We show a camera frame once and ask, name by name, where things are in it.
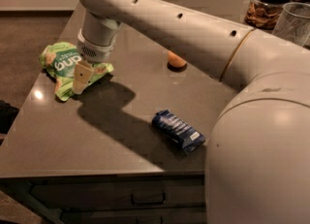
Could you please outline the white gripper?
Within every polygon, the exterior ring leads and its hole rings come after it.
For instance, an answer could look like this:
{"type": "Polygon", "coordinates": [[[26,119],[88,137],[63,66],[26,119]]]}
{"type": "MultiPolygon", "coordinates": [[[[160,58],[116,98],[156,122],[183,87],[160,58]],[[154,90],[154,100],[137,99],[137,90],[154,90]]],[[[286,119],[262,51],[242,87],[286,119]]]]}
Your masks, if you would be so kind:
{"type": "MultiPolygon", "coordinates": [[[[111,54],[117,35],[124,24],[107,17],[95,16],[85,12],[77,34],[77,51],[90,63],[104,62],[111,54]]],[[[74,69],[72,90],[81,94],[88,86],[94,69],[86,60],[80,60],[74,69]]]]}

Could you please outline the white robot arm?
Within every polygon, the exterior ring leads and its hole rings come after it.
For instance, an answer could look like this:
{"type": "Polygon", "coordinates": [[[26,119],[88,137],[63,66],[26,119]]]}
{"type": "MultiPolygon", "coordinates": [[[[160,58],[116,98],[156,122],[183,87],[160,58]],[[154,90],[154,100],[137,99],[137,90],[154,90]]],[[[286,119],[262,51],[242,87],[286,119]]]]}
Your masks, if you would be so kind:
{"type": "Polygon", "coordinates": [[[80,47],[111,51],[120,23],[237,90],[206,155],[208,224],[310,224],[310,55],[243,24],[161,0],[79,0],[80,47]]]}

